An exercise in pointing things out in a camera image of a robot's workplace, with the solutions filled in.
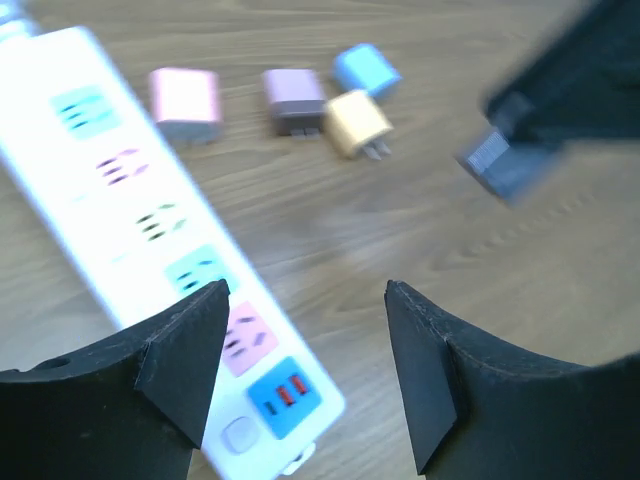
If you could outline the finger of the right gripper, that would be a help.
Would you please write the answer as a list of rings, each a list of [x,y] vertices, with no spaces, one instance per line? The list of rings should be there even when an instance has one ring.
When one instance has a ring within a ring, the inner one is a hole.
[[[639,4],[595,1],[486,101],[514,143],[639,137]]]

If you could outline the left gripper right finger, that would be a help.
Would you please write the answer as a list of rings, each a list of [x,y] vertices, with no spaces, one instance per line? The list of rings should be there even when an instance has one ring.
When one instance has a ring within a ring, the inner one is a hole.
[[[384,300],[421,476],[638,477],[637,354],[583,366],[502,340],[401,281]]]

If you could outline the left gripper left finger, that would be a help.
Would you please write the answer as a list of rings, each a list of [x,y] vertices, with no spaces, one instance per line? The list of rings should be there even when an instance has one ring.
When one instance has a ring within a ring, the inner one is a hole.
[[[5,479],[184,479],[226,334],[213,281],[107,338],[1,374]]]

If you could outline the pink plug adapter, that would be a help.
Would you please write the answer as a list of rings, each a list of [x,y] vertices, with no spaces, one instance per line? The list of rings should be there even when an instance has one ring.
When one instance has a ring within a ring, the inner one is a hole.
[[[210,70],[164,67],[149,74],[153,120],[171,143],[209,144],[223,121],[219,76]]]

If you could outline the mauve brown plug adapter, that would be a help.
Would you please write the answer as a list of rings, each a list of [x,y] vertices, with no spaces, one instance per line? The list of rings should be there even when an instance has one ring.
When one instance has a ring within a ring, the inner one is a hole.
[[[270,69],[261,78],[277,135],[310,137],[322,132],[327,96],[314,70]]]

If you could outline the white power strip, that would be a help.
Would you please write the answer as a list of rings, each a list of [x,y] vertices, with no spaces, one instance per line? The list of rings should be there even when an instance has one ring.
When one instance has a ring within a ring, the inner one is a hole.
[[[1,5],[1,158],[119,328],[227,283],[202,452],[223,479],[296,471],[344,397],[97,38],[43,33],[19,1]]]

